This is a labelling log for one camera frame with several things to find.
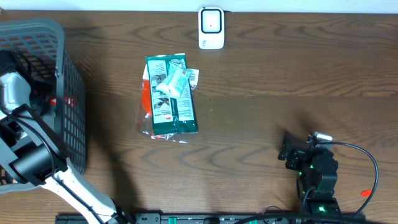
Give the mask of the green grip gloves package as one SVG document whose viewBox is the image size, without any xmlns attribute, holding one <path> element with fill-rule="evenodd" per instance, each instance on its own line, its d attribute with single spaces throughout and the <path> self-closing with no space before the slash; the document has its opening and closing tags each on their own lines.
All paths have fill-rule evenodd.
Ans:
<svg viewBox="0 0 398 224">
<path fill-rule="evenodd" d="M 150 56 L 146 57 L 146 62 L 154 134 L 198 131 L 190 81 L 179 99 L 171 98 L 155 89 L 167 77 L 170 62 L 181 63 L 188 68 L 185 54 Z"/>
</svg>

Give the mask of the mint green wipes pack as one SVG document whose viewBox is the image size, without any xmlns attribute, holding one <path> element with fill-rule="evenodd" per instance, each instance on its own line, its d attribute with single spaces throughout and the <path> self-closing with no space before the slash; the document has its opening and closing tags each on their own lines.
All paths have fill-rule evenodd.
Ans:
<svg viewBox="0 0 398 224">
<path fill-rule="evenodd" d="M 193 74 L 193 69 L 185 68 L 181 63 L 170 62 L 167 77 L 155 89 L 171 98 L 179 99 L 184 88 L 189 86 Z"/>
</svg>

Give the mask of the red dustpan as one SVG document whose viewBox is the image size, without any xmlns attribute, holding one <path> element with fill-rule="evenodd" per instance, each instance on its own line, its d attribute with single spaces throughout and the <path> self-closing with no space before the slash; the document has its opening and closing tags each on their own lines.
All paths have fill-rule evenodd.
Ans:
<svg viewBox="0 0 398 224">
<path fill-rule="evenodd" d="M 154 134 L 153 124 L 152 124 L 152 105 L 150 103 L 150 81 L 149 81 L 149 72 L 147 71 L 147 65 L 145 66 L 143 71 L 142 85 L 140 91 L 141 91 L 141 100 L 139 103 L 139 109 L 135 120 L 135 132 L 147 138 L 173 141 L 183 144 L 189 143 L 190 135 L 198 133 L 198 131 L 192 131 L 192 132 L 169 133 L 161 135 Z"/>
</svg>

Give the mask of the red snack stick packet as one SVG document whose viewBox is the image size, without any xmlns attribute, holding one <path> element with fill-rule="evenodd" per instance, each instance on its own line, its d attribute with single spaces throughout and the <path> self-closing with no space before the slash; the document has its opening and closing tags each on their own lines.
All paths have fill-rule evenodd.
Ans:
<svg viewBox="0 0 398 224">
<path fill-rule="evenodd" d="M 66 104 L 70 105 L 71 107 L 74 107 L 74 105 L 75 105 L 75 100 L 73 98 L 71 98 L 71 97 L 66 96 L 64 98 L 64 101 L 65 101 Z M 56 104 L 57 104 L 56 97 L 50 96 L 49 105 L 54 105 L 55 106 Z"/>
</svg>

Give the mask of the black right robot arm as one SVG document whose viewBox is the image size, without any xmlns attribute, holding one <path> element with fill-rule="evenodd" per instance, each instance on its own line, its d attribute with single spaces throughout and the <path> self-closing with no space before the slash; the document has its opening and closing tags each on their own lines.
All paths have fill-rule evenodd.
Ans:
<svg viewBox="0 0 398 224">
<path fill-rule="evenodd" d="M 315 132 L 306 142 L 287 133 L 283 138 L 278 159 L 285 167 L 298 172 L 297 194 L 300 211 L 306 214 L 340 215 L 333 197 L 338 180 L 338 161 L 331 152 L 330 135 Z"/>
</svg>

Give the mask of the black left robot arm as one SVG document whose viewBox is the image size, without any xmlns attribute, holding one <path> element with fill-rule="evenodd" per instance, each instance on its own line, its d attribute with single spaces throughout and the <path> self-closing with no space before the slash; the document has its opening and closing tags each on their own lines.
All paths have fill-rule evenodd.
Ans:
<svg viewBox="0 0 398 224">
<path fill-rule="evenodd" d="M 86 153 L 81 109 L 49 62 L 1 51 L 1 193 L 38 187 L 79 211 L 88 223 L 135 223 L 81 174 Z"/>
</svg>

